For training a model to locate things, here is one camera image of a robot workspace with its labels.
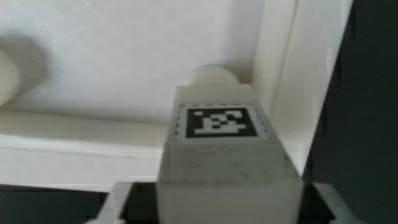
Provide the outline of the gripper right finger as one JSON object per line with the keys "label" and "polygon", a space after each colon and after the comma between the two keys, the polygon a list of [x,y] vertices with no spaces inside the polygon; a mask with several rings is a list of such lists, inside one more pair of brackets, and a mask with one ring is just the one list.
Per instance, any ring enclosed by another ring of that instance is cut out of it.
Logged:
{"label": "gripper right finger", "polygon": [[300,203],[300,224],[368,224],[356,217],[331,184],[306,184]]}

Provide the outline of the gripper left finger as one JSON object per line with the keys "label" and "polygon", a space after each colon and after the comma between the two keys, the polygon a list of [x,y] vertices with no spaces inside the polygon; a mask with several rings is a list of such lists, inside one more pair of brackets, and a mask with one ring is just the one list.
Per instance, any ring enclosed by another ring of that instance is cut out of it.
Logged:
{"label": "gripper left finger", "polygon": [[114,185],[100,213],[84,224],[158,224],[153,182],[121,182]]}

